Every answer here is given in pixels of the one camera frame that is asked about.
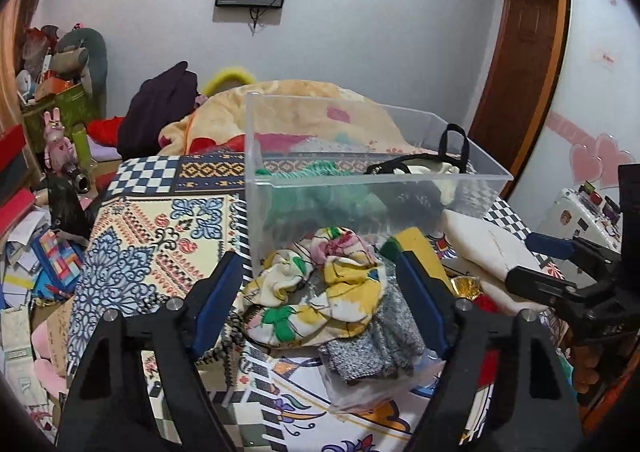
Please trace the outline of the wooden door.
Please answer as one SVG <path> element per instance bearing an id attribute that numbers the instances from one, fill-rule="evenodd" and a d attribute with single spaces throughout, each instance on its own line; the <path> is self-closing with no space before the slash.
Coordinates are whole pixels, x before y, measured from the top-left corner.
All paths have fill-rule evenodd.
<path id="1" fill-rule="evenodd" d="M 471 138 L 519 179 L 540 134 L 565 46 L 567 0 L 503 0 Z"/>

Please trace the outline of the yellow green sponge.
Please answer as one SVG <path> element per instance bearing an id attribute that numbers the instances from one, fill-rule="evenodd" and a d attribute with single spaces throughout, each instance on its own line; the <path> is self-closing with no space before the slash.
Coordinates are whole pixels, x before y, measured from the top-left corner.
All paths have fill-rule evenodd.
<path id="1" fill-rule="evenodd" d="M 397 258 L 404 252 L 412 252 L 431 278 L 439 279 L 451 293 L 454 293 L 454 287 L 431 243 L 417 227 L 411 227 L 392 235 L 380 247 L 380 254 L 390 261 L 397 261 Z"/>

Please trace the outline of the green gift box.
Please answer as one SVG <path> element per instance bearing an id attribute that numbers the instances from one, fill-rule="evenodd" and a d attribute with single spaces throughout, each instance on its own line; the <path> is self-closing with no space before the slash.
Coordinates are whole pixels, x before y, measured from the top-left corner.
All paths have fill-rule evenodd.
<path id="1" fill-rule="evenodd" d="M 70 130 L 76 124 L 87 124 L 102 116 L 101 99 L 89 97 L 80 84 L 27 106 L 23 111 L 23 120 L 30 146 L 35 153 L 44 149 L 44 113 L 52 112 L 54 108 L 60 110 L 60 121 L 67 137 L 70 137 Z"/>

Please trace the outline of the green knitted cloth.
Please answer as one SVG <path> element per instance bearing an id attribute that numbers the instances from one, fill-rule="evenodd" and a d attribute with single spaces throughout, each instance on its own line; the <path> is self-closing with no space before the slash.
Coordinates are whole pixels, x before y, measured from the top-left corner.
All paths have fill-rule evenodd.
<path id="1" fill-rule="evenodd" d="M 314 161 L 301 171 L 277 172 L 258 168 L 260 178 L 313 178 L 318 185 L 270 187 L 265 190 L 266 224 L 272 229 L 311 230 L 326 226 L 354 227 L 378 221 L 388 213 L 383 201 L 367 185 L 330 185 L 329 178 L 352 176 L 333 161 Z"/>

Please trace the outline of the clear plastic storage box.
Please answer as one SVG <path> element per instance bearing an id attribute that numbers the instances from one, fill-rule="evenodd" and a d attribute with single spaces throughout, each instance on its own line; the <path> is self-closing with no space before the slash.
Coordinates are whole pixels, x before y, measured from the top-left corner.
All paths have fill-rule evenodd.
<path id="1" fill-rule="evenodd" d="M 402 136 L 417 146 L 421 152 L 436 153 L 440 135 L 449 124 L 438 115 L 396 106 L 381 105 L 399 126 Z M 436 179 L 450 179 L 457 185 L 454 201 L 445 209 L 452 209 L 472 217 L 483 217 L 497 200 L 499 193 L 509 181 L 511 174 L 486 151 L 469 138 L 469 168 L 466 174 L 434 176 Z M 450 133 L 448 150 L 458 155 L 462 148 L 462 137 Z M 354 143 L 327 141 L 311 136 L 275 135 L 258 133 L 253 125 L 247 125 L 245 131 L 245 194 L 247 201 L 248 244 L 250 261 L 255 271 L 269 254 L 310 235 L 319 228 L 272 229 L 266 224 L 265 209 L 267 200 L 265 190 L 270 187 L 308 187 L 318 185 L 313 178 L 283 180 L 272 177 L 260 178 L 258 168 L 268 171 L 301 171 L 314 161 L 333 161 L 341 171 L 351 172 L 352 176 L 332 177 L 330 185 L 367 185 L 386 205 L 388 213 L 378 221 L 346 227 L 357 235 L 371 241 L 385 239 L 389 235 L 406 228 L 417 227 L 426 235 L 433 233 L 439 224 L 440 213 L 402 204 L 398 192 L 407 191 L 407 183 L 424 185 L 428 177 L 366 175 L 369 165 L 392 160 L 407 154 L 376 152 L 371 148 Z"/>

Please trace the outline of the white tote bag black handles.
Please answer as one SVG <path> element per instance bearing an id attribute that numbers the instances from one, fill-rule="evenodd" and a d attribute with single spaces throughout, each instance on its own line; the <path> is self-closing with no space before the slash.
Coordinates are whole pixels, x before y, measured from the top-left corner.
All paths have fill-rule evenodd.
<path id="1" fill-rule="evenodd" d="M 447 152 L 450 133 L 462 137 L 462 148 L 458 155 Z M 454 201 L 457 185 L 450 179 L 433 180 L 433 177 L 466 174 L 469 156 L 470 142 L 465 130 L 458 124 L 449 123 L 440 135 L 436 153 L 421 152 L 394 157 L 392 160 L 369 165 L 364 174 L 428 177 L 424 185 L 407 183 L 407 191 L 401 190 L 398 195 L 402 204 L 421 206 L 440 213 Z"/>

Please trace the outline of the grey plush toy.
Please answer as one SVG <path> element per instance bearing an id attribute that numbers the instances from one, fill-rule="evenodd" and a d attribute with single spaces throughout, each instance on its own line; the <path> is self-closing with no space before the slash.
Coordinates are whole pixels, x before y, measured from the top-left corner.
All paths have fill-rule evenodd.
<path id="1" fill-rule="evenodd" d="M 80 28 L 58 40 L 51 58 L 50 70 L 60 78 L 79 78 L 90 97 L 105 94 L 107 51 L 100 32 Z"/>

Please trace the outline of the dark purple clothing pile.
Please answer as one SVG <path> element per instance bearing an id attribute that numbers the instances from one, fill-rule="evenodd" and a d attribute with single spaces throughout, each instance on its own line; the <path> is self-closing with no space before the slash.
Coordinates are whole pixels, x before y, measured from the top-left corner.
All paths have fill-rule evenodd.
<path id="1" fill-rule="evenodd" d="M 198 97 L 198 77 L 180 61 L 143 82 L 131 99 L 117 133 L 122 160 L 151 157 L 160 151 L 160 131 L 190 114 Z"/>

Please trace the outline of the red box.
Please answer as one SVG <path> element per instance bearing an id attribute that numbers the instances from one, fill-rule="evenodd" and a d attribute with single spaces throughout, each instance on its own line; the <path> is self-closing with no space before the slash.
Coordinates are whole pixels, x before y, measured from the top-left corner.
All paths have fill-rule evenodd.
<path id="1" fill-rule="evenodd" d="M 24 129 L 14 125 L 0 135 L 0 171 L 4 171 L 22 153 L 26 145 Z"/>

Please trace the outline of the beige floral blanket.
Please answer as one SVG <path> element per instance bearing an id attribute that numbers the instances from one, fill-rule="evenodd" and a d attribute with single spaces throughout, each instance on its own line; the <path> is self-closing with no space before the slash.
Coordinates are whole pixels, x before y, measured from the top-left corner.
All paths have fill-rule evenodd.
<path id="1" fill-rule="evenodd" d="M 308 80 L 259 82 L 218 93 L 182 120 L 162 128 L 160 155 L 183 155 L 205 145 L 223 145 L 258 133 L 311 136 L 351 142 L 386 153 L 417 153 L 381 105 L 352 90 Z"/>

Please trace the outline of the pink bunny plush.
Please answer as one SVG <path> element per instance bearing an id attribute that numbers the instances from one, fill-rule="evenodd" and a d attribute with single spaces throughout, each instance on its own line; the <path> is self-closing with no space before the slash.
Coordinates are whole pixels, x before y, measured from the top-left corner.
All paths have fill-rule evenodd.
<path id="1" fill-rule="evenodd" d="M 43 113 L 43 121 L 44 163 L 53 173 L 61 174 L 65 164 L 77 162 L 75 146 L 65 136 L 65 127 L 58 107 Z"/>

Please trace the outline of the white drawstring bag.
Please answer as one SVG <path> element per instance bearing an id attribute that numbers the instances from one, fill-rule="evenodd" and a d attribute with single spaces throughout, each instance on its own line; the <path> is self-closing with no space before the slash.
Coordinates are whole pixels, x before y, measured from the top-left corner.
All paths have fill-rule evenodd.
<path id="1" fill-rule="evenodd" d="M 523 241 L 488 221 L 445 209 L 440 227 L 456 252 L 456 265 L 480 279 L 483 293 L 503 313 L 514 316 L 523 309 L 541 313 L 547 306 L 506 290 L 506 275 L 518 266 L 539 271 L 540 266 Z"/>

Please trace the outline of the wardrobe door pink hearts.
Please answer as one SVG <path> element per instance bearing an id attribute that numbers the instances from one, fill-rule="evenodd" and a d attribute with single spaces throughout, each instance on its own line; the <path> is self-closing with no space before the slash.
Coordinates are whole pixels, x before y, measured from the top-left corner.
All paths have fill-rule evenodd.
<path id="1" fill-rule="evenodd" d="M 613 200 L 639 160 L 639 20 L 627 0 L 567 0 L 551 106 L 509 203 L 537 228 L 562 189 L 589 181 Z"/>

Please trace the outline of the white sticker covered device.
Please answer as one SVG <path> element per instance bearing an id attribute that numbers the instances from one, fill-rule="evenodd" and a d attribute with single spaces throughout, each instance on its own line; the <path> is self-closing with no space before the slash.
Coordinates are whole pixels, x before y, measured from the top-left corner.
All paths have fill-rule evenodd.
<path id="1" fill-rule="evenodd" d="M 564 188 L 548 208 L 537 232 L 560 239 L 579 237 L 620 253 L 620 208 L 590 183 Z"/>

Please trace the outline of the floral patterned cloth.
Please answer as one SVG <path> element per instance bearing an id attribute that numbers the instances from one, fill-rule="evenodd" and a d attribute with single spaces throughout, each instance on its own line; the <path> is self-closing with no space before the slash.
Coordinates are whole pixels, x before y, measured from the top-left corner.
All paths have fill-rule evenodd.
<path id="1" fill-rule="evenodd" d="M 257 345 L 318 347 L 366 331 L 387 285 L 387 266 L 373 246 L 352 229 L 330 226 L 273 252 L 233 307 Z"/>

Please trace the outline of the grey knit cloth in bag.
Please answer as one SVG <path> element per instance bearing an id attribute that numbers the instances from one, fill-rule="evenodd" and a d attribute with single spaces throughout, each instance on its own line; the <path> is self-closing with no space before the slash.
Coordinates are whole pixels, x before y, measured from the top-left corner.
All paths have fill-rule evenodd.
<path id="1" fill-rule="evenodd" d="M 431 380 L 445 362 L 423 342 L 396 282 L 387 285 L 363 333 L 319 348 L 321 377 L 334 414 L 368 413 Z"/>

